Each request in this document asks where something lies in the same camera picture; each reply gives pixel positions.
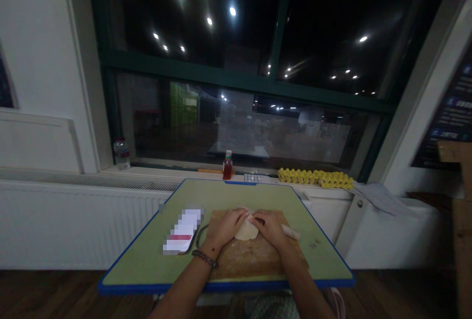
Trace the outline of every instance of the wooden cutting board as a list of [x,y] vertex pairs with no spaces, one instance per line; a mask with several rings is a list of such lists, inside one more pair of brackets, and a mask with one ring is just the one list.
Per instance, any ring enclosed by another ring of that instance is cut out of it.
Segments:
[[[207,235],[214,234],[226,212],[227,210],[215,210],[211,213]],[[289,226],[282,211],[276,210],[272,212],[276,214],[280,223]],[[289,242],[294,245],[295,251],[303,260],[306,268],[308,268],[308,263],[298,242],[292,238],[288,239]],[[233,240],[226,244],[221,250],[218,264],[219,267],[212,271],[210,280],[281,275],[284,273],[279,254],[275,248],[264,239],[261,233],[257,235],[256,239],[247,241],[233,238]]]

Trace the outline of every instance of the beaded bracelet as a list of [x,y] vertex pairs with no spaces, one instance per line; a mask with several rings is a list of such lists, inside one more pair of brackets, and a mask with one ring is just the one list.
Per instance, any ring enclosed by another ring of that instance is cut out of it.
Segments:
[[199,258],[201,258],[203,261],[205,261],[208,265],[210,265],[213,268],[218,267],[218,263],[215,260],[210,259],[210,257],[208,257],[204,252],[201,252],[200,250],[194,250],[192,252],[192,255],[198,256]]

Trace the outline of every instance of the hand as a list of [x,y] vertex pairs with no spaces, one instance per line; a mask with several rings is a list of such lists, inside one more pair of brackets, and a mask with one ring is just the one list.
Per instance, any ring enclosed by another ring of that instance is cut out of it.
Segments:
[[[275,214],[270,211],[259,210],[252,217],[249,221],[277,251],[280,251],[280,248],[283,246],[290,244]],[[264,224],[260,223],[257,218],[262,219]]]
[[249,215],[244,208],[237,210],[229,210],[221,221],[216,233],[214,234],[214,241],[217,246],[223,247],[235,236],[236,232],[241,228],[242,223]]

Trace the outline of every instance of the wooden floor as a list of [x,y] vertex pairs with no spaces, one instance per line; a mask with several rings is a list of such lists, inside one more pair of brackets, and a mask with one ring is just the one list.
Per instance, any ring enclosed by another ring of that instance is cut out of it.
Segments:
[[[357,284],[340,289],[347,317],[455,318],[451,279],[426,271],[355,271]],[[0,317],[146,318],[150,296],[99,296],[101,271],[1,271]],[[199,307],[193,318],[227,318],[228,306]]]

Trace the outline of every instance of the blue table edge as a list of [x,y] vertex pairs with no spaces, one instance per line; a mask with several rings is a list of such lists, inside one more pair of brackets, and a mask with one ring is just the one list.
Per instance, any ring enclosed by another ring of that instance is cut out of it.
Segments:
[[[167,198],[167,200],[163,203],[166,204],[169,201],[174,193],[179,189],[179,187],[186,181],[186,180],[203,180],[203,181],[220,181],[226,184],[237,184],[237,185],[257,185],[258,183],[249,183],[249,182],[242,182],[242,181],[226,181],[226,180],[209,180],[209,179],[198,179],[198,178],[185,178],[179,184],[177,189],[172,192],[172,194]],[[295,195],[300,200],[303,207],[305,207],[308,214],[311,216],[313,221],[317,224],[320,230],[323,232],[326,239],[329,241],[333,249],[338,254],[339,258],[343,261],[346,268],[351,273],[351,279],[339,279],[339,280],[313,280],[318,288],[328,288],[328,287],[353,287],[355,285],[355,276],[351,270],[351,268],[346,264],[341,254],[339,254],[336,247],[333,245],[331,240],[327,237],[326,233],[320,227],[316,219],[313,217],[311,212],[307,209],[305,204],[303,203],[302,199],[296,191],[294,190],[293,186],[291,185],[281,185],[281,184],[267,184],[267,185],[274,185],[274,186],[288,186],[292,189]],[[152,222],[154,217],[159,213],[159,210],[151,217],[151,219],[146,223],[143,229],[140,230],[138,235],[133,239],[131,243],[126,247],[126,249],[121,253],[118,259],[115,260],[113,265],[107,270],[105,275],[100,279],[100,282],[97,285],[98,293],[101,295],[127,295],[127,294],[157,294],[157,293],[165,293],[172,284],[160,284],[160,285],[104,285],[103,281],[108,276],[111,270],[115,267],[121,257],[128,251],[128,249],[133,245],[136,239],[141,235],[141,233],[146,229],[149,223]],[[239,292],[239,291],[256,291],[256,290],[282,290],[288,289],[289,283],[286,280],[281,281],[243,281],[243,282],[210,282],[205,285],[203,288],[203,292]]]

